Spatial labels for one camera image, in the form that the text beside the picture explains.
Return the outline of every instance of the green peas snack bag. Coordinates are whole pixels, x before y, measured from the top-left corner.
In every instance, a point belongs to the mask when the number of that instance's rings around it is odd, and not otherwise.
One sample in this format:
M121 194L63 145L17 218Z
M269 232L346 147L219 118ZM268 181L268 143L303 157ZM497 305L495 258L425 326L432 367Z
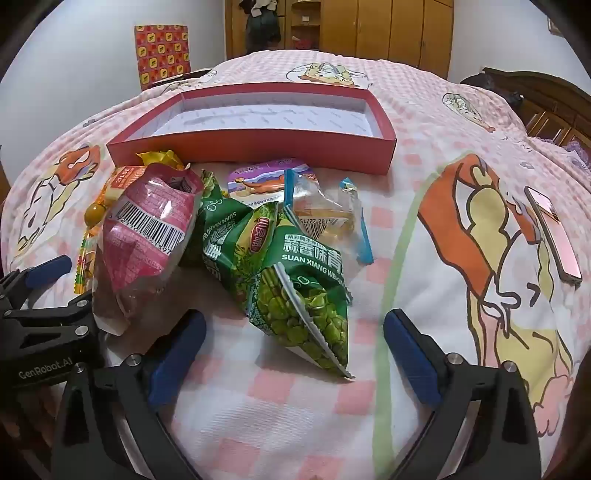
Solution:
M205 265L246 311L248 283L262 268L278 204L269 202L253 210L224 197L212 172L203 171L202 180L202 202L180 266Z
M340 253L308 237L289 207L257 209L223 196L211 172L180 265L204 265L250 322L323 369L347 378L347 303Z
M347 303L338 251L308 237L280 212L263 270L249 285L253 325L297 355L347 378Z

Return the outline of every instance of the duck cartoon print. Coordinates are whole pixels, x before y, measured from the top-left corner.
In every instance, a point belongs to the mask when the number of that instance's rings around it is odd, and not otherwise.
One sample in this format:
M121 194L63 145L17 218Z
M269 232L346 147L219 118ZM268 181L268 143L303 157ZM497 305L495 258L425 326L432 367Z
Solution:
M538 435L552 435L573 360L550 303L557 280L537 218L485 162L468 154L433 181L418 219L440 260L465 281L458 295L478 364L517 363Z
M287 73L287 79L292 82L325 83L362 89L367 89L370 85L366 74L331 63L309 63L296 67Z
M53 164L37 183L22 217L17 254L23 255L65 207L76 187L92 178L100 164L98 145L82 145Z
M493 133L496 130L495 127L491 127L482 119L478 110L476 110L462 95L458 95L457 93L446 93L443 96L442 101L450 110L459 113L470 122L480 125L487 132Z

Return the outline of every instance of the plastic wrapper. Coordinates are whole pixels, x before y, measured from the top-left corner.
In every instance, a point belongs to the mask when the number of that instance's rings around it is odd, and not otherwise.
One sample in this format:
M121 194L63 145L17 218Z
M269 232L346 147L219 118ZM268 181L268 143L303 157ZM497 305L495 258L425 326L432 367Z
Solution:
M340 183L337 198L332 199L316 182L294 170L286 170L284 176L284 203L297 216L294 221L310 237L341 253L346 278L374 262L361 201L349 178Z
M316 175L308 165L292 158L249 165L230 173L230 198L252 208L267 202L282 203L285 189L283 176L288 169L296 171L310 181L316 181Z
M181 266L204 265L250 322L311 363L347 372L347 304L338 251L307 236L278 212L277 202L252 209L224 198L213 175Z
M101 222L109 207L119 199L128 186L144 174L144 171L145 167L132 165L116 168L109 180L105 182L98 197L86 210L84 217L87 228L78 254L74 293L80 295L92 289L96 240L100 232Z
M166 152L136 153L136 155L142 159L146 167L151 163L161 163L175 170L184 170L183 162L181 162L180 158L172 150L167 150Z
M204 265L242 310L248 283L261 269L277 220L277 202L256 210L223 195L211 172L202 174L202 204L182 267Z
M153 163L108 210L93 281L101 329L121 335L163 289L191 237L202 192L190 168Z

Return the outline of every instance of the pink checkered bedsheet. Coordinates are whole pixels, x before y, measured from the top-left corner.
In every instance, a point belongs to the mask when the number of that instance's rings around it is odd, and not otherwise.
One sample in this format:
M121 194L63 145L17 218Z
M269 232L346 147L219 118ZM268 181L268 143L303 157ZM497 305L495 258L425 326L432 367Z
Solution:
M177 88L290 81L369 88L398 137L387 176L317 170L329 191L346 176L359 187L376 258L350 283L348 370L355 381L330 377L276 345L200 271L178 272L159 310L123 336L108 338L109 359L116 363L145 351L171 327L161 318L198 308L209 333L168 418L198 471L215 480L382 478L400 462L426 418L382 338L385 313L402 307L446 352L489 366L517 361L528 381L545 469L591 340L591 176L572 154L528 138L513 111L491 92L388 61L312 51L259 52L226 61L207 79L143 92L49 145L20 175L4 207L4 270L61 254L76 261L84 211L113 170L105 144ZM66 188L63 181L57 185L56 164L82 145L99 147L99 167L69 180L76 185L56 213L57 196ZM459 179L463 171L469 181ZM446 179L453 188L445 190ZM565 224L584 278L576 290L558 279L539 231L526 234L526 185L549 196ZM449 232L428 219L433 205L441 205L442 214L453 205ZM475 242L480 253L450 262L453 251L447 254L441 246L456 240ZM486 266L482 288L476 286L480 277L469 273L476 264ZM66 304L75 296L74 277L72 272L59 279L33 307ZM535 299L528 289L537 292ZM515 301L501 308L506 292ZM168 315L161 316L162 309ZM457 460L459 453L453 454Z

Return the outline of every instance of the smartphone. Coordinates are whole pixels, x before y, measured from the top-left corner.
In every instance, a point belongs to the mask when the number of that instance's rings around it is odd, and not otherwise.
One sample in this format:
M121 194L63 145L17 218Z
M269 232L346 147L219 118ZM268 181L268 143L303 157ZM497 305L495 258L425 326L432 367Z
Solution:
M569 237L566 235L560 218L556 215L552 202L546 195L530 187L525 187L525 195L542 224L550 249L556 260L558 276L565 282L574 283L575 285L580 284L583 278L577 258L574 256Z

